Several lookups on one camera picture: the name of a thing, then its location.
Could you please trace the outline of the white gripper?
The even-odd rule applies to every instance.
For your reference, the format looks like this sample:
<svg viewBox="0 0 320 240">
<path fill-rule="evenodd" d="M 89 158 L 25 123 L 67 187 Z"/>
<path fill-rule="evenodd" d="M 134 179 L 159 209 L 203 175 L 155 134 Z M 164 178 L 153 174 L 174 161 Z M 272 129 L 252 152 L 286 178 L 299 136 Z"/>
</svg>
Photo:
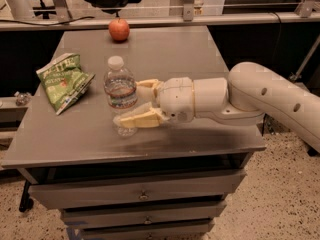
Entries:
<svg viewBox="0 0 320 240">
<path fill-rule="evenodd" d="M 147 79 L 136 83 L 138 98 L 147 101 L 133 110 L 116 115 L 113 122 L 123 128 L 154 128 L 166 121 L 187 123 L 193 120 L 194 88 L 188 77 L 165 82 Z"/>
</svg>

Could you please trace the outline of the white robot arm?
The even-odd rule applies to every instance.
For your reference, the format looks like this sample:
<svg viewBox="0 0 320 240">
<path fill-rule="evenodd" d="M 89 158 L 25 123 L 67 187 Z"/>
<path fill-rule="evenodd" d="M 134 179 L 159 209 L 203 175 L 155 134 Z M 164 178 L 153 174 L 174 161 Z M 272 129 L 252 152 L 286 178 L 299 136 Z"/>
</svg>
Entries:
<svg viewBox="0 0 320 240">
<path fill-rule="evenodd" d="M 145 103 L 116 116 L 117 126 L 152 128 L 195 118 L 245 126 L 269 115 L 320 152 L 320 97 L 253 62 L 237 64 L 225 78 L 139 81 L 137 94 Z"/>
</svg>

